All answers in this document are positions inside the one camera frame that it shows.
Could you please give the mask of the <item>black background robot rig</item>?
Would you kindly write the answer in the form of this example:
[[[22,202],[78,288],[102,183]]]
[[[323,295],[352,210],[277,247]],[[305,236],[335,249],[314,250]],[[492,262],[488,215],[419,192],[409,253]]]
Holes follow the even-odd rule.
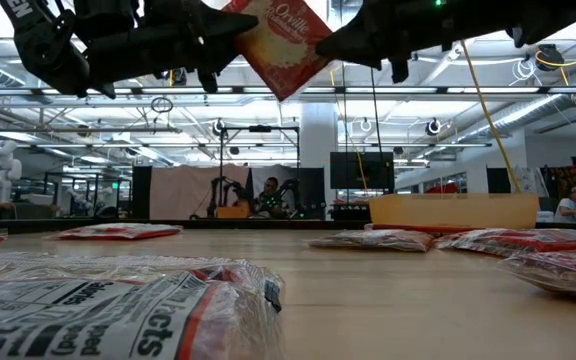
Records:
[[[304,218],[305,217],[305,210],[302,206],[302,202],[300,199],[300,170],[301,170],[301,145],[300,145],[300,127],[299,126],[271,126],[271,125],[250,125],[250,126],[226,126],[222,125],[219,129],[218,136],[219,136],[219,176],[213,178],[211,180],[210,190],[211,190],[211,198],[208,203],[207,208],[207,217],[208,218],[216,218],[217,210],[220,206],[227,205],[227,193],[223,193],[223,182],[226,181],[227,184],[232,187],[235,185],[235,181],[232,179],[227,178],[223,174],[223,167],[224,167],[224,149],[227,146],[225,141],[225,135],[229,132],[233,131],[229,140],[234,140],[237,135],[242,132],[246,131],[249,133],[270,133],[273,131],[279,131],[283,134],[290,142],[290,144],[296,149],[296,158],[293,162],[296,164],[297,175],[295,178],[287,180],[283,185],[279,187],[279,192],[281,195],[284,195],[288,190],[291,190],[293,193],[294,198],[294,210],[289,216],[290,219],[292,218]]]

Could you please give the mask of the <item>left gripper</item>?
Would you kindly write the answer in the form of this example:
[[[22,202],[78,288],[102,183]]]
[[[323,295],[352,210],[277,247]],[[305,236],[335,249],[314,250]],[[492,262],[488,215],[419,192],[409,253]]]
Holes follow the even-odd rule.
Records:
[[[114,96],[114,83],[185,68],[207,92],[240,55],[231,39],[259,24],[255,15],[222,11],[202,0],[73,0],[75,34],[86,45],[88,72],[75,77],[74,94],[95,89]]]

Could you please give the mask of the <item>black ceiling device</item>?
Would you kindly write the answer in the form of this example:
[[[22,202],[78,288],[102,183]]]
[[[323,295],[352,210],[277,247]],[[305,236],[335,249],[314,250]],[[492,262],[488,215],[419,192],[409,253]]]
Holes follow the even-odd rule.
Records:
[[[557,70],[563,63],[564,57],[554,44],[538,46],[538,51],[535,54],[535,64],[540,70],[552,72]]]

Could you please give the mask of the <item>beige partition screen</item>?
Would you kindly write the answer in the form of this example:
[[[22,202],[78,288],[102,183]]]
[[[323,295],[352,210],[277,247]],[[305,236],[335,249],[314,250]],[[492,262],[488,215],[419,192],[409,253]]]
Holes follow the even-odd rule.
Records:
[[[248,180],[249,168],[232,164],[224,165],[223,174],[242,187]],[[189,220],[196,214],[207,217],[211,198],[211,180],[219,176],[219,167],[178,167],[153,168],[150,188],[150,220]],[[233,191],[228,192],[228,205],[245,204]],[[252,200],[248,201],[252,215]]]

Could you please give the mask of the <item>orange background box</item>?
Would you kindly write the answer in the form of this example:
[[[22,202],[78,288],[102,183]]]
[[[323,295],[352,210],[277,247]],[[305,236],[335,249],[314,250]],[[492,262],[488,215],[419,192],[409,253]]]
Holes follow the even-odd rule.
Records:
[[[216,217],[220,219],[246,219],[250,216],[251,210],[247,204],[218,207],[216,210]]]

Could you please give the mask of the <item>black equipment shelf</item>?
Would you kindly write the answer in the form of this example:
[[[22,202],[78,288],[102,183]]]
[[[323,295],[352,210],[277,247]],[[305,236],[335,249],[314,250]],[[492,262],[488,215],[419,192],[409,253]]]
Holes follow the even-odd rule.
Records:
[[[331,205],[329,214],[334,221],[367,221],[371,219],[367,200],[336,199]]]

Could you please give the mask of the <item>black partition panel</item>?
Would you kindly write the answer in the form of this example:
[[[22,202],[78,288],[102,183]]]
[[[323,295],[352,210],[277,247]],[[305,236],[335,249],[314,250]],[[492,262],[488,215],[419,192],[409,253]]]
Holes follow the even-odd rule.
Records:
[[[132,176],[132,217],[150,219],[152,166],[135,166]]]

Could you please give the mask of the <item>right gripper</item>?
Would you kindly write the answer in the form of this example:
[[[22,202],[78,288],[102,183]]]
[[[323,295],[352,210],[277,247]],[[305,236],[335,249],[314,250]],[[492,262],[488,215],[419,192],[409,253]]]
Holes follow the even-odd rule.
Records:
[[[459,12],[468,0],[366,0],[345,25],[316,44],[316,54],[331,60],[382,69],[391,65],[392,81],[409,76],[412,52],[437,44],[451,47]]]

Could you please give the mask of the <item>white building column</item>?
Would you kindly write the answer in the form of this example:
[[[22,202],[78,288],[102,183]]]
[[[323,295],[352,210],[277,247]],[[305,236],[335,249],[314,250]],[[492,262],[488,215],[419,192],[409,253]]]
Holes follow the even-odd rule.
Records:
[[[302,203],[309,217],[330,221],[330,154],[337,151],[338,114],[333,103],[302,106],[300,125],[300,175]]]

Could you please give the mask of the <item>black wall monitor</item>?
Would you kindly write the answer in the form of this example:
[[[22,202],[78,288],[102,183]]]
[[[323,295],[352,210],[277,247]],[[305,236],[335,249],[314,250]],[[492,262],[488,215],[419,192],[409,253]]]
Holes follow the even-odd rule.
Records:
[[[332,189],[394,189],[393,154],[386,152],[332,152]]]

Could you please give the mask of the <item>white robot figure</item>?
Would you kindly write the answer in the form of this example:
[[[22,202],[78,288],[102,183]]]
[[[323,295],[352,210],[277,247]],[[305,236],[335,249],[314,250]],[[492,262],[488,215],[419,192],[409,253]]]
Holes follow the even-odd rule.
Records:
[[[0,203],[11,201],[12,182],[22,176],[22,163],[14,157],[17,147],[15,141],[0,140]]]

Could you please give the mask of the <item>orange plastic basket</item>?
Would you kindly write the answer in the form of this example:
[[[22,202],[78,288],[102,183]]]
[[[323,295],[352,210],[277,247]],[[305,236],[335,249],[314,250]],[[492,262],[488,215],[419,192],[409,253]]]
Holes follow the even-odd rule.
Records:
[[[450,228],[533,228],[539,198],[533,194],[408,194],[369,200],[375,225]]]

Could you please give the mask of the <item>dark red patterned hanging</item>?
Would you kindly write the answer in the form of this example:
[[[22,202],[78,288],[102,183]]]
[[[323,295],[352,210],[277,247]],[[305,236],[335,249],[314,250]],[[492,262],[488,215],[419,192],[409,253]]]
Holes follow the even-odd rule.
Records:
[[[546,189],[551,198],[562,199],[576,187],[576,165],[541,169]]]

